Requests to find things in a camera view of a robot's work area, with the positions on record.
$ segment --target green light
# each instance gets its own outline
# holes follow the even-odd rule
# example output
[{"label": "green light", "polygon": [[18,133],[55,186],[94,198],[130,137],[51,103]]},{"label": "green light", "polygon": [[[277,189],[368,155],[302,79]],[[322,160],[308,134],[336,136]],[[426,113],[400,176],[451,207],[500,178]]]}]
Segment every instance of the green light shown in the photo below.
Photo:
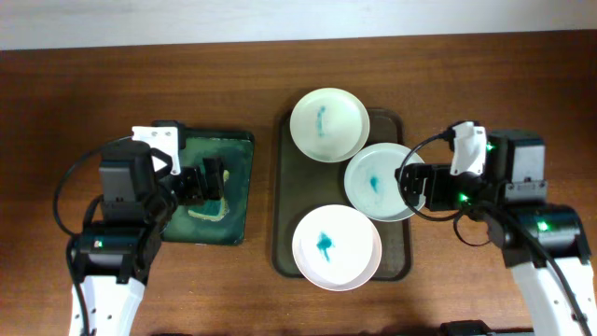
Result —
[{"label": "green light", "polygon": [[537,228],[540,231],[548,231],[549,230],[549,224],[546,223],[545,221],[540,221],[540,222],[537,222]]}]

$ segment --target blue stain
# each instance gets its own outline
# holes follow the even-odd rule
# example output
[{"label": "blue stain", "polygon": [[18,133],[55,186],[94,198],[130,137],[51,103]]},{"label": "blue stain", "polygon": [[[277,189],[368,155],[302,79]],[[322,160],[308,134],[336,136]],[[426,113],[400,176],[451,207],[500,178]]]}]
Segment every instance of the blue stain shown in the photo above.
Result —
[{"label": "blue stain", "polygon": [[327,254],[327,250],[330,247],[333,247],[334,244],[332,240],[327,236],[327,234],[321,232],[319,234],[319,243],[317,243],[317,248],[319,248],[319,252],[326,257],[327,262],[329,262],[329,255]]},{"label": "blue stain", "polygon": [[377,186],[380,183],[380,179],[377,178],[377,176],[373,176],[370,180],[369,183],[371,184],[371,187],[373,188],[373,191],[375,191],[377,193]]},{"label": "blue stain", "polygon": [[317,112],[317,135],[319,137],[326,135],[324,133],[324,113],[326,113],[326,107],[321,106]]}]

